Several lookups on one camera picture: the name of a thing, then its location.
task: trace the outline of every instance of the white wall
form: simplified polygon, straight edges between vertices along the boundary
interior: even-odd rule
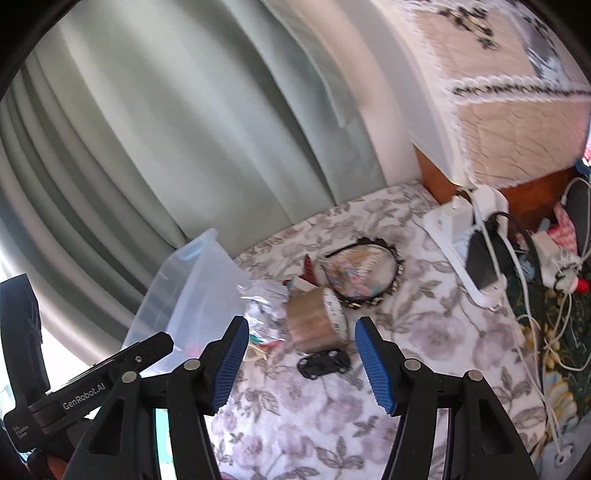
[[[388,185],[421,179],[398,101],[380,65],[336,0],[288,0],[342,70]]]

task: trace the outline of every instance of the white charging cable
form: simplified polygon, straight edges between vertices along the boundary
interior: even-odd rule
[[[538,348],[537,348],[537,334],[534,329],[534,324],[538,326],[538,329],[540,329],[540,325],[538,324],[538,322],[535,321],[533,315],[531,314],[530,294],[529,294],[529,290],[527,288],[525,274],[523,273],[523,268],[521,267],[521,264],[519,263],[519,259],[517,258],[517,255],[516,255],[515,251],[513,250],[513,247],[511,245],[511,243],[509,242],[509,239],[503,233],[499,233],[499,236],[503,240],[503,242],[509,252],[509,255],[511,256],[511,259],[513,260],[513,263],[515,264],[515,269],[517,270],[519,280],[521,281],[521,288],[523,289],[523,296],[524,296],[524,306],[525,306],[525,311],[527,312],[525,315],[527,315],[528,320],[530,322],[531,335],[532,335],[532,338],[534,341],[534,356],[535,356],[536,375],[532,375],[532,373],[530,372],[530,369],[527,366],[527,363],[525,362],[525,358],[523,357],[523,353],[521,352],[521,348],[519,346],[519,340],[518,340],[517,335],[515,333],[515,329],[512,328],[511,333],[513,335],[513,342],[514,342],[515,347],[517,349],[517,355],[519,356],[519,359],[523,363],[523,366],[525,368],[525,374],[526,374],[528,380],[530,381],[530,384],[532,385],[533,389],[538,394],[540,400],[544,404],[546,414],[548,415],[548,425],[550,426],[550,431],[552,432],[552,437],[554,438],[554,441],[555,441],[556,453],[557,453],[558,457],[562,458],[562,459],[569,458],[571,455],[571,450],[568,447],[564,447],[564,448],[562,447],[562,444],[563,444],[562,432],[560,430],[560,423],[558,422],[558,418],[556,417],[556,412],[554,411],[552,406],[549,405],[548,400],[546,399],[546,397],[542,391],[543,385],[541,385],[541,388],[540,388],[538,386],[538,381],[535,380],[535,378],[537,376],[537,372],[538,372]]]
[[[492,246],[491,237],[489,236],[488,230],[486,229],[484,217],[482,215],[482,212],[480,211],[480,207],[478,206],[478,202],[476,201],[474,194],[469,189],[466,189],[464,187],[460,187],[458,190],[460,190],[462,192],[466,192],[467,195],[470,197],[470,200],[472,201],[472,206],[474,207],[474,210],[476,212],[476,222],[478,223],[478,226],[482,230],[482,235],[484,236],[484,241],[486,243],[486,247],[488,248],[488,252],[491,255],[492,266],[495,269],[496,277],[498,280],[500,280],[502,277],[502,274],[501,274],[501,268],[499,267],[499,260],[497,259],[495,249]]]
[[[563,335],[566,331],[566,327],[569,324],[570,313],[573,310],[573,296],[570,293],[565,295],[564,298],[562,299],[562,301],[560,302],[560,309],[558,310],[558,319],[556,320],[556,323],[554,324],[554,333],[557,332],[558,325],[560,324],[560,321],[562,319],[562,311],[564,310],[564,304],[566,303],[566,300],[569,301],[569,309],[566,313],[566,317],[564,318],[564,326],[562,327],[562,330],[560,331],[560,333],[558,335],[556,335],[556,337],[554,338],[553,341],[560,340],[563,337]]]
[[[556,331],[557,326],[558,326],[558,324],[560,322],[560,318],[562,317],[562,311],[564,309],[564,304],[566,303],[567,298],[570,299],[570,304],[569,304],[569,310],[568,310],[568,312],[566,314],[566,317],[564,319],[564,326],[563,326],[560,334],[558,336],[556,336],[556,338],[554,338],[554,340],[552,340],[552,343],[554,343],[557,340],[560,340],[560,338],[564,334],[564,331],[566,330],[566,326],[568,325],[570,311],[571,311],[570,309],[572,307],[572,299],[570,298],[570,295],[568,295],[568,296],[565,295],[563,301],[560,302],[560,310],[558,311],[558,321],[554,325],[554,331]],[[517,321],[521,320],[522,318],[526,318],[528,316],[529,315],[527,313],[524,313],[523,315],[519,315],[517,317]],[[540,324],[535,319],[533,319],[533,321],[534,321],[535,325],[538,327],[538,330],[541,330]],[[548,340],[544,339],[544,343],[545,343],[545,348],[544,349],[546,350],[546,356],[547,356],[548,353],[551,353],[552,356],[554,357],[554,361],[557,364],[559,364],[562,368],[564,368],[565,370],[569,370],[571,372],[582,372],[582,371],[584,371],[589,366],[589,363],[591,363],[591,354],[590,354],[587,357],[587,360],[585,360],[585,363],[583,364],[582,367],[570,367],[568,365],[565,365],[565,364],[562,363],[562,360],[560,360],[560,355],[558,354],[558,352],[556,352],[556,350],[554,350],[552,348],[552,346],[548,343]]]

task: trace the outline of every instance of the black cable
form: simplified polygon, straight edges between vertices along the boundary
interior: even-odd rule
[[[540,264],[540,257],[538,255],[538,251],[535,248],[535,244],[534,241],[531,238],[531,235],[528,233],[528,231],[523,227],[523,225],[521,225],[521,223],[512,215],[510,215],[509,213],[506,212],[494,212],[490,215],[490,217],[488,217],[488,220],[486,221],[487,223],[487,228],[490,224],[488,224],[488,222],[493,223],[493,222],[498,222],[497,217],[498,216],[502,216],[507,218],[517,229],[517,231],[523,236],[523,239],[525,240],[525,243],[527,244],[528,248],[530,249],[528,252],[528,257],[531,255],[532,256],[532,261],[533,261],[533,266],[534,266],[534,282],[537,283],[536,288],[534,288],[534,295],[530,295],[530,298],[533,297],[533,302],[532,304],[534,304],[534,317],[537,318],[540,322],[540,341],[538,342],[538,351],[535,353],[538,356],[538,377],[540,379],[540,387],[542,390],[542,393],[544,392],[544,365],[543,365],[543,346],[544,346],[544,332],[545,332],[545,328],[546,328],[546,323],[547,323],[547,318],[544,314],[542,314],[543,310],[544,310],[544,303],[542,301],[541,298],[541,293],[542,290],[544,288],[544,284],[542,283],[542,268],[541,268],[541,264]]]

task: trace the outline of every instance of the gray curtain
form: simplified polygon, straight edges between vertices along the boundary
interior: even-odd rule
[[[46,328],[96,362],[161,263],[236,255],[385,186],[354,102],[259,0],[83,1],[0,103],[0,248]]]

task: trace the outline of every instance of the packing tape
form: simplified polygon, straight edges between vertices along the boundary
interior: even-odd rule
[[[347,320],[334,291],[315,288],[287,302],[287,328],[296,347],[316,353],[347,346]]]

